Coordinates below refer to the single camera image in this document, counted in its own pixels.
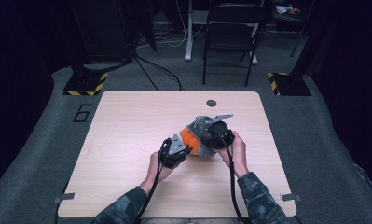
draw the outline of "black cord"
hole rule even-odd
[[[157,184],[159,182],[159,175],[160,175],[160,172],[162,171],[162,168],[163,168],[163,165],[159,168],[159,166],[161,164],[161,161],[160,161],[160,152],[163,149],[164,145],[166,145],[166,144],[167,144],[166,141],[164,141],[162,143],[161,148],[160,148],[159,153],[158,153],[157,174],[156,174],[156,178],[154,179],[153,187],[151,188],[150,192],[148,193],[147,199],[145,200],[145,204],[143,204],[143,207],[140,210],[139,214],[137,215],[136,219],[134,220],[133,224],[140,223],[140,217],[142,216],[143,212],[145,211],[145,209],[147,208],[148,204],[150,203],[151,197],[154,194],[154,190],[156,190]]]
[[[148,75],[147,71],[145,71],[145,69],[142,67],[142,65],[140,64],[138,58],[135,56],[133,56],[134,60],[139,64],[139,66],[142,68],[142,70],[145,72],[145,75],[148,77],[148,80],[150,80],[151,84],[153,84],[154,88],[156,88],[157,91],[159,91],[159,88],[156,86],[156,84],[154,83],[154,81],[151,79],[151,77]]]
[[[141,68],[143,69],[143,71],[145,72],[145,74],[147,75],[148,79],[150,80],[150,82],[153,84],[153,86],[156,88],[157,91],[159,91],[158,87],[154,84],[153,80],[151,79],[151,77],[147,74],[147,72],[144,70],[144,68],[142,67],[142,65],[140,64],[139,60],[145,62],[145,63],[148,63],[152,66],[154,66],[155,68],[157,68],[159,71],[163,72],[165,75],[167,75],[168,77],[170,77],[171,79],[173,79],[175,82],[177,82],[177,84],[179,85],[179,91],[184,91],[184,87],[179,79],[179,77],[177,77],[177,75],[175,75],[174,73],[172,73],[171,71],[169,71],[168,69],[162,67],[162,66],[159,66],[155,63],[151,63],[150,61],[144,59],[144,58],[141,58],[140,56],[138,56],[137,54],[134,54],[133,58],[135,59],[135,61],[139,64],[139,66],[141,66]]]
[[[223,139],[223,137],[221,137],[221,135],[218,132],[216,132],[216,131],[214,131],[214,133],[217,134],[217,136],[223,142],[224,146],[226,147],[227,154],[229,156],[229,173],[230,173],[230,183],[231,183],[231,198],[232,198],[232,203],[233,203],[233,206],[234,206],[236,215],[238,216],[238,219],[241,222],[243,222],[245,224],[249,224],[250,223],[249,218],[245,218],[245,217],[242,217],[241,216],[241,212],[239,211],[239,207],[238,207],[238,204],[236,202],[236,196],[235,196],[235,169],[234,169],[234,162],[232,161],[233,146],[231,148],[231,151],[232,151],[232,153],[231,153],[231,152],[229,152],[229,148],[227,146],[226,141]]]
[[[296,221],[298,221],[299,224],[302,224],[301,219],[297,215],[294,216],[296,218]]]

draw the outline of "person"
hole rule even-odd
[[[232,143],[232,161],[234,173],[238,178],[241,195],[244,199],[251,223],[288,223],[288,219],[281,207],[270,195],[268,188],[250,172],[246,161],[246,144],[237,132],[232,131],[235,139]],[[226,150],[218,149],[215,152],[223,158],[223,162],[229,167],[229,156]],[[115,202],[108,205],[99,213],[91,223],[133,223],[139,211],[143,207],[147,195],[153,187],[158,168],[158,153],[150,156],[145,180],[132,190],[125,193]],[[159,175],[159,183],[165,180],[174,170],[163,167]]]

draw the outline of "hazard stripe tape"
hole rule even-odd
[[[95,88],[95,91],[64,91],[63,95],[73,95],[73,96],[85,96],[85,95],[98,95],[103,88],[103,84],[106,81],[108,73],[102,75],[101,79],[99,80],[98,86]]]
[[[288,76],[288,73],[268,73],[268,78],[269,78],[270,86],[273,90],[273,94],[280,96],[281,93],[278,89],[278,85],[276,84],[275,75]]]

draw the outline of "camouflage sleeve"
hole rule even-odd
[[[251,223],[289,223],[281,207],[270,195],[268,188],[254,173],[250,172],[239,178],[238,184]]]
[[[146,199],[147,195],[145,192],[140,187],[135,187],[104,208],[104,210],[93,219],[91,224],[133,223]]]

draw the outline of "gray carpet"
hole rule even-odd
[[[260,94],[290,188],[303,198],[296,204],[303,223],[372,223],[372,188],[334,132],[324,99],[312,79],[304,76],[311,97],[275,96],[270,88],[267,72],[290,72],[305,41],[306,37],[295,57],[290,58],[294,38],[265,33],[248,87],[243,87],[245,69],[244,72],[220,69],[218,73],[208,68],[207,84],[201,85],[203,40],[199,35],[194,41],[191,62],[184,61],[186,43],[176,48],[161,43],[157,52],[146,46],[138,48],[137,53],[174,72],[186,91]],[[177,83],[170,77],[142,64],[161,91],[178,91]],[[52,75],[55,89],[50,102],[21,153],[0,180],[0,223],[55,223],[56,206],[51,201],[62,193],[72,174],[102,96],[102,92],[97,96],[62,95],[71,75],[70,68]],[[132,60],[109,73],[103,91],[155,91],[155,88]],[[90,115],[86,122],[73,122],[82,104],[91,105],[84,107],[90,110]],[[58,218],[58,223],[89,221]]]

